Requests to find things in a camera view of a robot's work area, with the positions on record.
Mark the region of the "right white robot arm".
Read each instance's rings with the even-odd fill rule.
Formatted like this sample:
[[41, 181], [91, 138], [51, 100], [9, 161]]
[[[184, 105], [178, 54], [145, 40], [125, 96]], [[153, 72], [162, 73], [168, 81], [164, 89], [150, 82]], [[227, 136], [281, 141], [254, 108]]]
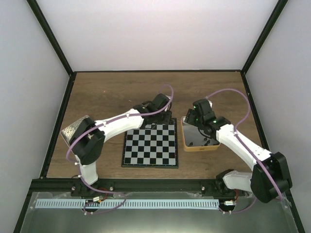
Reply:
[[268, 203], [282, 197], [289, 191], [292, 179], [285, 156], [272, 153], [255, 144], [240, 133], [225, 117], [217, 117], [207, 99], [195, 101], [189, 109], [184, 122], [192, 125], [207, 138], [218, 141], [238, 155], [251, 169], [250, 173], [228, 170], [221, 174], [216, 183], [216, 191], [223, 196], [233, 189], [251, 192], [255, 197]]

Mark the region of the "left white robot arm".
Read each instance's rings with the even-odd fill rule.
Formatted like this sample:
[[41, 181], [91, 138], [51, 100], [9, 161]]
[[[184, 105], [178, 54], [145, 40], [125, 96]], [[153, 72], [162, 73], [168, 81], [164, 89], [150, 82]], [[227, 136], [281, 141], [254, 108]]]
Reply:
[[79, 178], [84, 181], [82, 190], [88, 196], [99, 192], [96, 161], [104, 143], [116, 135], [148, 124], [168, 124], [172, 116], [172, 100], [172, 96], [159, 93], [152, 101], [137, 104], [118, 116], [103, 120], [84, 116], [61, 131], [69, 152], [74, 154], [74, 163], [79, 166]]

